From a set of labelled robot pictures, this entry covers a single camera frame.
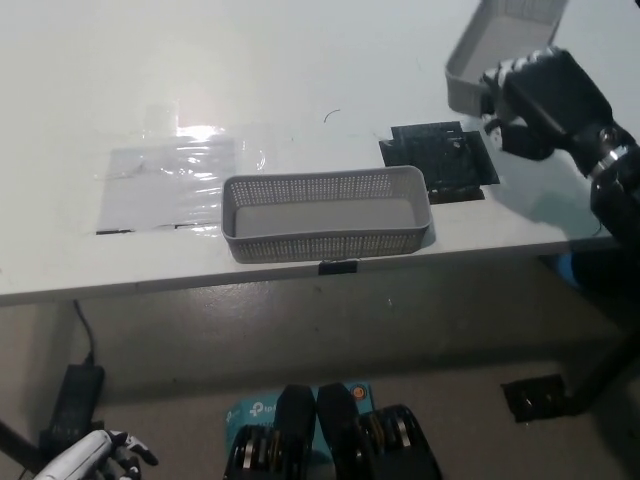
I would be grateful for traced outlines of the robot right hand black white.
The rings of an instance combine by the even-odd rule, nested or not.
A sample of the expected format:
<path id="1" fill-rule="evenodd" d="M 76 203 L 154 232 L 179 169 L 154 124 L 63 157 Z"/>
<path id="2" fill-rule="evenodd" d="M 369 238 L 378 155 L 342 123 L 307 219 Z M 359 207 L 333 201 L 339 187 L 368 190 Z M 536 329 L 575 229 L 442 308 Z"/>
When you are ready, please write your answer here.
<path id="1" fill-rule="evenodd" d="M 588 170 L 625 142 L 609 101 L 565 49 L 547 47 L 500 62 L 482 75 L 485 124 L 501 149 L 529 160 L 564 150 Z"/>

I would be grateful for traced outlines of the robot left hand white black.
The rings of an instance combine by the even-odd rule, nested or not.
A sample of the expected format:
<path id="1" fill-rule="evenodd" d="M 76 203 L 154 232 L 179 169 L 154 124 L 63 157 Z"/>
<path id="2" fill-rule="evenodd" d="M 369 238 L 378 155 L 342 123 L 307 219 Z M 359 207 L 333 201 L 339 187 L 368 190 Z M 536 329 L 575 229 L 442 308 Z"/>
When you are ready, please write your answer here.
<path id="1" fill-rule="evenodd" d="M 34 479 L 141 479 L 140 462 L 159 465 L 156 455 L 136 436 L 95 430 L 57 455 Z"/>

